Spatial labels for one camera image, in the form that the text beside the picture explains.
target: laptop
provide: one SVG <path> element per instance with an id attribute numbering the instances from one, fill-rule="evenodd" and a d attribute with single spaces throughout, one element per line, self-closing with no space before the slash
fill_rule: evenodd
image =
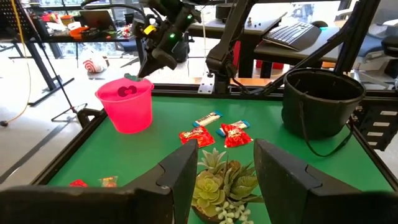
<path id="1" fill-rule="evenodd" d="M 112 17 L 107 10 L 82 10 L 80 11 L 82 25 L 94 27 L 99 30 L 116 31 Z"/>

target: red candy wrapper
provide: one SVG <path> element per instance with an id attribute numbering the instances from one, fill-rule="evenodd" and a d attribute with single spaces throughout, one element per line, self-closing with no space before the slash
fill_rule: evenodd
<path id="1" fill-rule="evenodd" d="M 75 180 L 69 184 L 70 187 L 88 187 L 81 179 Z"/>
<path id="2" fill-rule="evenodd" d="M 190 132 L 181 132 L 179 136 L 182 144 L 187 143 L 191 139 L 197 139 L 199 147 L 209 146 L 216 142 L 213 136 L 203 126 L 194 128 Z"/>
<path id="3" fill-rule="evenodd" d="M 225 147 L 242 146 L 253 141 L 248 134 L 235 125 L 221 124 L 221 128 L 226 134 Z"/>

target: yellow cable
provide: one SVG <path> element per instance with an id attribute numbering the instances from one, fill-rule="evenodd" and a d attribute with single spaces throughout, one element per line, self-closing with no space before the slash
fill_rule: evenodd
<path id="1" fill-rule="evenodd" d="M 30 98 L 30 94 L 31 94 L 31 89 L 32 89 L 32 88 L 31 88 L 31 85 L 32 85 L 32 77 L 31 77 L 31 75 L 30 75 L 29 62 L 27 61 L 27 56 L 26 56 L 25 40 L 24 40 L 24 35 L 23 35 L 23 31 L 22 31 L 21 21 L 19 20 L 19 15 L 18 15 L 17 6 L 16 6 L 16 4 L 15 4 L 15 0 L 11 0 L 11 4 L 12 4 L 12 9 L 14 10 L 15 17 L 16 17 L 16 19 L 17 19 L 18 31 L 19 31 L 19 35 L 20 35 L 20 37 L 21 37 L 21 44 L 22 44 L 22 46 L 23 46 L 23 48 L 24 48 L 25 61 L 26 61 L 26 65 L 27 65 L 28 75 L 29 75 L 29 87 L 28 87 L 28 89 L 29 89 L 29 94 L 28 94 L 28 97 L 27 97 L 27 102 L 26 102 L 26 104 L 25 104 L 25 108 L 24 108 L 17 116 L 15 116 L 14 118 L 12 118 L 12 119 L 6 121 L 7 123 L 10 123 L 10 122 L 16 120 L 17 118 L 19 118 L 21 115 L 23 115 L 23 114 L 25 113 L 25 111 L 26 111 L 26 109 L 27 109 L 27 104 L 28 104 L 28 102 L 29 102 L 29 98 Z"/>

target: white bracket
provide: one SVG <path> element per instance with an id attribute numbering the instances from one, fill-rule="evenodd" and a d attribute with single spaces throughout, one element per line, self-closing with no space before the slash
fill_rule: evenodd
<path id="1" fill-rule="evenodd" d="M 206 73 L 202 78 L 199 85 L 199 94 L 212 94 L 214 90 L 214 74 Z"/>

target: computer keyboard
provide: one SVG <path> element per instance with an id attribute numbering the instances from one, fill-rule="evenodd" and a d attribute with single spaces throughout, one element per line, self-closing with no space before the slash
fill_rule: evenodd
<path id="1" fill-rule="evenodd" d="M 298 22 L 289 26 L 279 26 L 269 31 L 263 39 L 296 51 L 301 51 L 317 41 L 321 30 L 316 26 Z"/>

